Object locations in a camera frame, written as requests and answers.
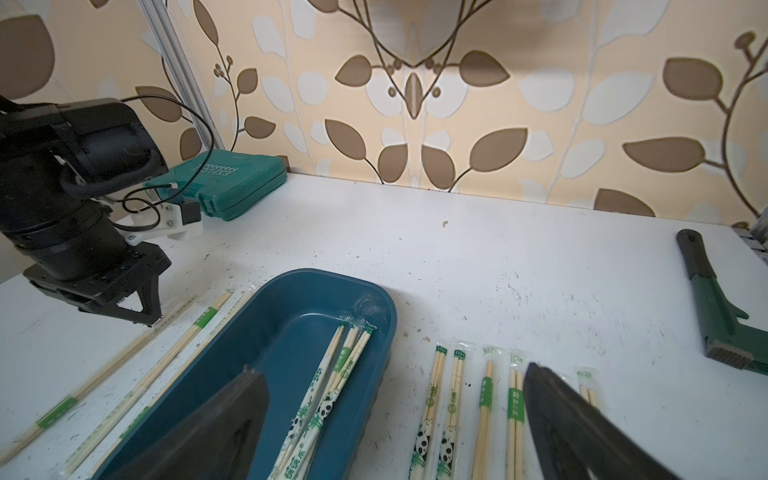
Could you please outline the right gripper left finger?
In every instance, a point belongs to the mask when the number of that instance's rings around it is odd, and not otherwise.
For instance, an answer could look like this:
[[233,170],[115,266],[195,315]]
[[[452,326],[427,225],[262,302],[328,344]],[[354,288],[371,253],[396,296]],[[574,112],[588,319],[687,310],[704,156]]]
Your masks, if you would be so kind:
[[112,479],[245,479],[270,402],[266,378],[246,367]]

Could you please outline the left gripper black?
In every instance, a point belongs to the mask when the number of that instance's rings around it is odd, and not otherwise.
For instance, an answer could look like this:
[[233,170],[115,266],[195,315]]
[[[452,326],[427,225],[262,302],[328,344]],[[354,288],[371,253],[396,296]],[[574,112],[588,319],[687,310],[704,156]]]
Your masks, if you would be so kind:
[[34,265],[23,276],[43,294],[81,312],[152,326],[162,317],[159,277],[170,266],[161,247],[142,242],[104,273],[58,280]]

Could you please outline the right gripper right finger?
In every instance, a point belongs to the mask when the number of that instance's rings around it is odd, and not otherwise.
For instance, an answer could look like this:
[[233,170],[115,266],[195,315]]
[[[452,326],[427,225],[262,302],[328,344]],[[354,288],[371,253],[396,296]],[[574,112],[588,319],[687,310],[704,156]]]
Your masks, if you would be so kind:
[[524,377],[528,423],[545,479],[675,479],[554,371]]

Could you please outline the chopsticks pair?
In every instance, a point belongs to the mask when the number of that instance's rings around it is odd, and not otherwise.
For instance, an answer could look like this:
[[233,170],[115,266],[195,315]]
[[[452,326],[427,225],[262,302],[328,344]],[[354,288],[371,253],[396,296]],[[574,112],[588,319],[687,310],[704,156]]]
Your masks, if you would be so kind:
[[482,354],[485,369],[480,384],[477,432],[470,476],[472,480],[484,479],[486,475],[490,420],[494,398],[494,374],[501,358],[501,349],[487,345],[483,347]]
[[581,397],[597,410],[601,409],[600,386],[597,371],[593,368],[579,367],[576,379]]
[[408,479],[455,479],[464,374],[473,345],[435,346],[428,387],[413,443]]
[[524,368],[526,357],[520,350],[510,352],[507,391],[507,443],[505,475],[507,480],[525,478],[525,401]]
[[140,336],[133,339],[88,379],[82,382],[69,394],[65,395],[56,405],[36,419],[29,428],[14,438],[11,443],[1,451],[1,465],[7,464],[45,430],[49,429],[67,412],[72,410],[91,391],[103,383],[128,360],[136,355],[144,346],[153,340],[165,327],[182,315],[198,298],[198,294],[193,294],[177,302],[171,308],[171,311],[168,314],[164,314],[154,326],[146,328]]
[[117,426],[125,415],[133,408],[138,400],[148,391],[160,374],[172,363],[182,350],[197,336],[197,334],[214,318],[233,291],[225,290],[185,331],[185,333],[163,354],[158,362],[134,385],[118,404],[91,431],[78,448],[70,455],[60,471],[60,475],[68,477],[74,473],[93,450]]
[[168,378],[168,382],[159,390],[151,400],[139,411],[133,418],[132,422],[126,426],[126,429],[121,433],[119,437],[115,439],[115,442],[104,452],[104,455],[94,464],[90,470],[86,479],[94,479],[96,474],[102,468],[102,465],[108,461],[112,452],[123,442],[123,440],[131,435],[131,432],[142,422],[143,417],[146,416],[156,403],[162,398],[162,396],[177,382],[182,374],[196,361],[196,358],[207,348],[212,340],[226,327],[229,322],[235,317],[235,315],[247,304],[250,298],[256,293],[256,286],[251,285],[247,290],[244,290],[237,302],[227,311],[225,316],[218,320],[212,330],[205,334],[201,340],[198,340],[195,344],[195,350],[190,356],[181,364],[175,371],[174,375]]

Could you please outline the teal plastic storage box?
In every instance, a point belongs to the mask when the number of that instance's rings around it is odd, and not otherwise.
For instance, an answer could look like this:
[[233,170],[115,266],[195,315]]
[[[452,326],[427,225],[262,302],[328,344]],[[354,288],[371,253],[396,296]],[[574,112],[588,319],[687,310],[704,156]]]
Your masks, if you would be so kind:
[[393,299],[380,286],[317,269],[283,273],[255,292],[125,432],[92,478],[105,479],[158,441],[242,372],[264,374],[270,403],[249,476],[264,479],[341,320],[375,330],[326,420],[311,479],[347,479],[390,360]]

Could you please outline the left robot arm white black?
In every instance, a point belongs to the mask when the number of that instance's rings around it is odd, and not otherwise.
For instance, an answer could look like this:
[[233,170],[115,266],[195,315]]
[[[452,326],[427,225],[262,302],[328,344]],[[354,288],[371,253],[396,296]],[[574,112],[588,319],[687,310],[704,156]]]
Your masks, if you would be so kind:
[[98,197],[167,173],[134,110],[115,99],[69,104],[1,100],[1,232],[33,264],[43,294],[85,313],[153,325],[171,262],[128,243]]

